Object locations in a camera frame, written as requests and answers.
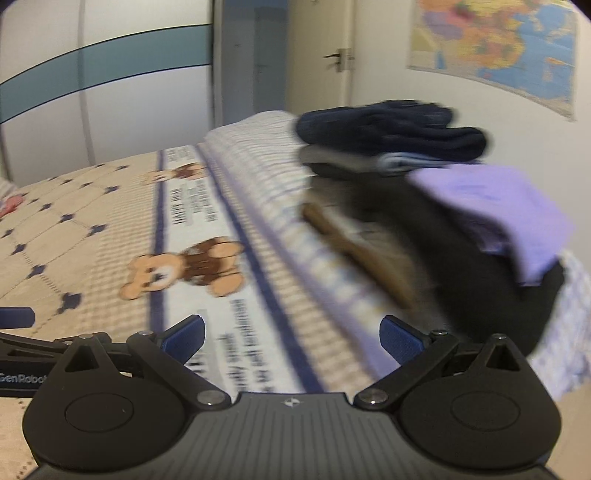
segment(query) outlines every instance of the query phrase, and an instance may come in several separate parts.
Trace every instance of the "door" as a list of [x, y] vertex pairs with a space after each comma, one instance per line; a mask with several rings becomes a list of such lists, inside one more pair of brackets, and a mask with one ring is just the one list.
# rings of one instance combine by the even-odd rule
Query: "door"
[[223, 8], [221, 91], [223, 124], [227, 125], [255, 113], [255, 9], [245, 1], [225, 2]]
[[299, 115], [350, 104], [354, 14], [355, 0], [290, 0], [290, 112]]
[[255, 9], [255, 112], [285, 109], [287, 10]]

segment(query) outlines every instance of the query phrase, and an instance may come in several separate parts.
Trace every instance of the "blue handle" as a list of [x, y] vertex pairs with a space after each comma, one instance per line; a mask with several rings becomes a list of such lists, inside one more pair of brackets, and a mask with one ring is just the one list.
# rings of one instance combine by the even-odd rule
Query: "blue handle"
[[205, 343], [205, 322], [191, 315], [158, 335], [160, 348], [183, 365]]
[[379, 324], [379, 341], [400, 365], [423, 353], [431, 343], [427, 335], [392, 315], [384, 317]]
[[35, 324], [31, 307], [0, 307], [0, 329], [27, 328]]

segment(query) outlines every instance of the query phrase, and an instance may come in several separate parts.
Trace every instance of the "bedsheet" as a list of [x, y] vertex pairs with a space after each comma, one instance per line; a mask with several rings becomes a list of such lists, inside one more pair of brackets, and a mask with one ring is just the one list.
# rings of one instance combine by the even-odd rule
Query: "bedsheet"
[[[187, 366], [234, 397], [243, 389], [353, 395], [374, 381], [197, 147], [21, 191], [25, 203], [0, 220], [0, 306], [31, 306], [36, 323], [9, 333], [51, 340], [106, 331], [124, 341], [199, 313], [206, 342]], [[199, 270], [212, 251], [222, 253]], [[175, 270], [181, 263], [190, 268]], [[0, 398], [2, 479], [35, 468], [21, 431], [28, 403]]]
[[[206, 156], [317, 301], [357, 340], [365, 365], [385, 375], [397, 365], [379, 347], [378, 326], [385, 313], [398, 309], [301, 220], [299, 205], [311, 173], [297, 161], [304, 144], [294, 133], [295, 119], [286, 112], [264, 112], [218, 128], [206, 137]], [[563, 252], [562, 262], [566, 282], [529, 357], [555, 400], [591, 377], [591, 280], [571, 252]]]

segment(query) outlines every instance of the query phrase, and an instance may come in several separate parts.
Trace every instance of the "blue stripe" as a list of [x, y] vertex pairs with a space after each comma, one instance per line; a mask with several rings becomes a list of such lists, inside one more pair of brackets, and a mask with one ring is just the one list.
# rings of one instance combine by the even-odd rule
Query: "blue stripe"
[[155, 30], [82, 49], [82, 88], [211, 63], [211, 25]]
[[[164, 152], [158, 152], [158, 170], [164, 170]], [[154, 246], [152, 253], [164, 253], [164, 183], [158, 183], [156, 195], [156, 229], [154, 232]], [[164, 331], [164, 290], [150, 292], [150, 329], [153, 332]]]
[[304, 388], [306, 393], [322, 393], [324, 388], [322, 387], [314, 369], [310, 365], [308, 361], [308, 357], [304, 352], [301, 345], [298, 343], [296, 335], [291, 328], [289, 318], [287, 317], [286, 313], [283, 311], [277, 298], [275, 297], [275, 293], [273, 292], [265, 274], [261, 268], [261, 265], [256, 257], [251, 244], [248, 240], [240, 221], [236, 217], [231, 205], [229, 204], [226, 197], [224, 197], [222, 193], [222, 189], [220, 188], [219, 181], [216, 177], [216, 173], [210, 168], [209, 159], [208, 157], [201, 151], [201, 149], [196, 146], [197, 151], [200, 153], [202, 159], [207, 164], [207, 169], [209, 171], [210, 177], [213, 180], [213, 184], [216, 187], [217, 195], [222, 200], [224, 207], [226, 208], [226, 212], [230, 217], [232, 224], [238, 234], [238, 238], [244, 244], [246, 253], [246, 257], [251, 265], [252, 274], [256, 278], [256, 284], [258, 285], [263, 298], [267, 304], [267, 308], [271, 313], [271, 318], [275, 322], [275, 326], [279, 331], [279, 335], [281, 336], [281, 341], [283, 346], [285, 347], [285, 351], [287, 356], [290, 359], [290, 362], [297, 373], [300, 383]]
[[0, 123], [70, 93], [145, 73], [209, 65], [212, 26], [113, 38], [47, 60], [0, 84]]

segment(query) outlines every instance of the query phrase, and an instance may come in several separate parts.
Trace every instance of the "door handle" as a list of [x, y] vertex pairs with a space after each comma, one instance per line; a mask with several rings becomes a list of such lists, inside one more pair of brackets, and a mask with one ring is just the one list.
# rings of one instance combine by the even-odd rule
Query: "door handle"
[[332, 55], [325, 55], [324, 59], [337, 59], [335, 66], [336, 71], [341, 73], [345, 70], [351, 70], [353, 54], [350, 48], [339, 48], [336, 53]]

